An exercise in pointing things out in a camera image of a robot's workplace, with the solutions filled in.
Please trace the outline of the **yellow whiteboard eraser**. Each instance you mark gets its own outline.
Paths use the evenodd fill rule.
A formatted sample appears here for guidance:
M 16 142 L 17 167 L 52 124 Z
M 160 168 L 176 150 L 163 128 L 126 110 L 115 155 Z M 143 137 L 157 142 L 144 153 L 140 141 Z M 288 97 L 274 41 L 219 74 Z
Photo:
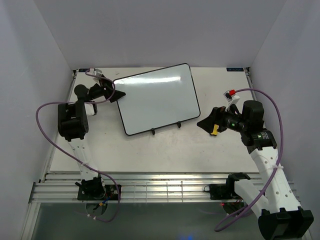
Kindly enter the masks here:
M 218 133 L 219 133 L 218 130 L 219 130 L 219 125 L 215 124 L 215 125 L 213 126 L 213 130 L 212 130 L 212 132 L 210 133 L 210 135 L 211 135 L 211 136 L 217 136 Z

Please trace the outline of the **white whiteboard black frame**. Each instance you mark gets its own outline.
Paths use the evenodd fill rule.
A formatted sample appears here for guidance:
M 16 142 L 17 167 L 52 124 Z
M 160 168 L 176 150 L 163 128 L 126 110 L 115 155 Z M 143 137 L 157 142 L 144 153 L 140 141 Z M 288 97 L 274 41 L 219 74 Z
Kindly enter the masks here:
M 187 63 L 118 78 L 114 83 L 116 90 L 125 93 L 117 106 L 127 136 L 180 126 L 201 115 Z

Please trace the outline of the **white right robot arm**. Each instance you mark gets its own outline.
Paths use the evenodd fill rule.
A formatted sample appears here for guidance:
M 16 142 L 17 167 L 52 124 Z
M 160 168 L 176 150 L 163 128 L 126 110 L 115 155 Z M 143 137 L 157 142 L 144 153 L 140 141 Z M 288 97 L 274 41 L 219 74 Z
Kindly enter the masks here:
M 240 133 L 241 141 L 255 163 L 264 188 L 258 190 L 245 173 L 228 176 L 226 194 L 241 197 L 257 217 L 258 228 L 266 240 L 287 240 L 303 237 L 314 221 L 310 210 L 304 210 L 296 199 L 277 163 L 279 151 L 273 134 L 264 128 L 262 103 L 247 100 L 242 111 L 232 104 L 214 107 L 208 117 L 197 123 L 207 133 L 216 136 L 227 129 Z

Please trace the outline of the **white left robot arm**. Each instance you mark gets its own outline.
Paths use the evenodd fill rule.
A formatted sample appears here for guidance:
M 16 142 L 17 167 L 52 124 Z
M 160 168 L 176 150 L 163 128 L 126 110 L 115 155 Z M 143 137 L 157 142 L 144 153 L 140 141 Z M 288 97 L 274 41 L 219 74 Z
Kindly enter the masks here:
M 126 95 L 125 92 L 113 89 L 111 83 L 101 81 L 91 88 L 78 84 L 74 88 L 77 100 L 74 103 L 58 105 L 58 132 L 71 147 L 73 156 L 77 158 L 81 182 L 77 182 L 79 200 L 100 200 L 106 197 L 106 187 L 101 174 L 94 171 L 95 162 L 87 146 L 85 135 L 89 132 L 89 116 L 98 113 L 96 99 L 105 97 L 111 103 Z

